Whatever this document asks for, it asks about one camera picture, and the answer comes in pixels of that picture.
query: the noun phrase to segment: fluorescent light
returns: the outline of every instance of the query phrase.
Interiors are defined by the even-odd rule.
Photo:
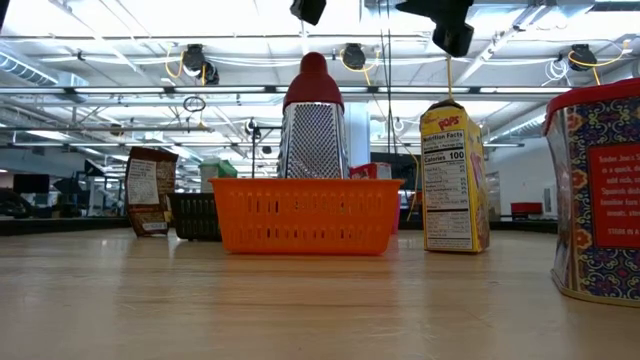
[[[40,131],[40,130],[32,130],[32,131],[27,131],[28,134],[31,135],[36,135],[36,136],[40,136],[43,138],[47,138],[47,139],[51,139],[51,140],[60,140],[60,141],[65,141],[65,140],[69,140],[70,137],[57,132],[57,131]]]
[[[168,148],[167,150],[185,159],[191,158],[191,153],[180,146],[171,146],[171,148]]]
[[[0,94],[64,94],[63,88],[0,88]]]
[[[104,155],[103,153],[101,153],[101,152],[99,152],[99,151],[95,151],[95,150],[93,150],[93,149],[89,149],[89,148],[81,148],[80,150],[82,150],[82,151],[84,151],[84,152],[87,152],[87,153],[89,153],[89,154],[92,154],[92,155],[98,155],[98,156],[102,156],[102,155]]]
[[[367,92],[369,91],[369,88],[365,87],[365,86],[340,86],[338,87],[338,90],[340,90],[340,92],[346,92],[346,93],[358,93],[358,92]]]
[[[69,146],[91,146],[91,147],[118,147],[122,146],[122,143],[71,143]]]
[[[570,87],[483,87],[484,94],[562,94],[571,90]]]
[[[175,88],[177,93],[263,93],[262,86],[186,86]]]
[[[120,161],[128,161],[129,157],[127,155],[109,155],[112,158],[116,159],[116,160],[120,160]]]
[[[12,143],[13,146],[30,146],[30,147],[62,147],[63,143]]]
[[[522,129],[523,127],[525,127],[527,125],[540,125],[540,124],[542,124],[544,122],[544,119],[545,119],[544,115],[540,115],[540,116],[538,116],[536,118],[533,118],[533,119],[531,119],[529,121],[525,121],[524,123],[522,123],[522,124],[520,124],[518,126],[512,127],[511,129],[509,129],[509,130],[503,132],[502,134],[500,134],[500,136],[509,135],[512,132],[520,130],[520,129]]]
[[[208,146],[231,146],[231,142],[201,142],[201,143],[182,143],[182,146],[208,147]]]
[[[490,144],[490,143],[484,143],[483,144],[484,147],[523,147],[524,144],[522,143],[518,143],[518,144]]]
[[[454,87],[452,89],[454,93],[463,93],[469,92],[469,88],[464,87]],[[392,86],[391,92],[399,92],[399,93],[443,93],[446,94],[449,92],[449,88],[447,87],[424,87],[424,86]]]
[[[172,86],[176,86],[176,83],[174,83],[173,80],[171,80],[169,78],[160,78],[160,81],[168,82]]]
[[[164,89],[160,87],[115,87],[115,88],[94,88],[94,87],[78,87],[75,88],[78,94],[157,94],[164,93]]]

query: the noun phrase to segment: black basket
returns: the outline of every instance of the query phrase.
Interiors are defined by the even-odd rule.
[[[213,194],[169,194],[179,238],[222,241]]]

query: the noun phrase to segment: orange plastic basket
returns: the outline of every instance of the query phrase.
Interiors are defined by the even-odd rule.
[[[210,179],[233,253],[378,255],[402,180]]]

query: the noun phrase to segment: paper label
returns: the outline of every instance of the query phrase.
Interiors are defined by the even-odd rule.
[[[596,245],[640,248],[640,145],[591,147],[588,157]]]
[[[160,203],[155,161],[131,159],[127,193],[131,205],[156,205]]]
[[[143,223],[142,224],[142,228],[145,231],[166,230],[167,229],[167,223],[166,222],[161,222],[161,223]]]
[[[430,248],[473,249],[463,130],[422,137]]]

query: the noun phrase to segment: yellow cable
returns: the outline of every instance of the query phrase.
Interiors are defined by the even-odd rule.
[[[367,72],[364,72],[364,78],[367,80],[367,86],[371,86],[371,80],[369,80],[369,74],[367,74]]]
[[[385,119],[385,122],[392,121],[392,120],[389,120],[384,115],[384,111],[382,111],[382,107],[380,106],[380,103],[378,102],[378,99],[376,99],[375,95],[373,96],[373,100],[375,100],[376,105],[378,106],[378,109],[380,110],[380,113],[382,114],[382,117]],[[400,143],[400,145],[402,145],[402,147],[405,150],[407,150],[409,155],[411,155],[411,157],[413,158],[413,161],[416,163],[416,176],[415,176],[415,179],[414,179],[415,188],[413,189],[413,200],[411,200],[411,206],[409,207],[409,214],[407,215],[407,221],[409,221],[409,219],[411,218],[411,214],[413,213],[413,208],[416,205],[416,198],[418,197],[418,179],[420,178],[420,161],[418,161],[418,158],[415,155],[413,155],[411,150],[409,150],[409,148],[403,142],[401,142],[400,139],[398,139],[398,137],[396,136],[396,129],[393,127],[393,124],[389,124],[389,125],[391,126],[391,131],[393,132],[393,140],[396,143]]]
[[[453,101],[453,71],[451,70],[451,55],[447,56],[447,80],[449,82],[449,100]]]
[[[595,67],[591,68],[593,70],[593,76],[596,78],[596,84],[600,85],[600,78],[598,77],[598,70]]]
[[[622,51],[620,52],[620,55],[618,55],[618,57],[617,57],[617,58],[615,58],[615,59],[613,59],[613,60],[609,60],[609,61],[607,61],[607,62],[599,63],[599,64],[583,63],[582,61],[575,60],[574,58],[572,58],[572,57],[571,57],[571,55],[573,55],[573,54],[575,54],[575,53],[576,53],[576,52],[575,52],[575,51],[573,51],[573,50],[572,50],[572,51],[570,51],[570,52],[569,52],[569,55],[567,55],[567,56],[569,57],[569,60],[570,60],[571,62],[576,63],[576,64],[578,64],[578,65],[582,65],[582,66],[598,67],[598,66],[611,65],[611,64],[613,64],[614,62],[616,62],[616,61],[618,61],[618,60],[620,60],[620,59],[622,58],[622,55],[624,55],[624,49],[626,49],[626,48],[627,48],[627,44],[628,44],[628,43],[627,43],[626,41],[622,43]]]
[[[169,69],[169,55],[171,54],[172,47],[173,45],[169,44],[169,49],[167,50],[167,59],[164,62],[164,68],[167,70],[167,74],[169,74],[169,76],[176,79],[176,78],[179,78],[180,75],[182,75],[182,59],[184,58],[184,51],[180,53],[180,68],[178,69],[178,74],[176,75],[171,72],[171,69]]]

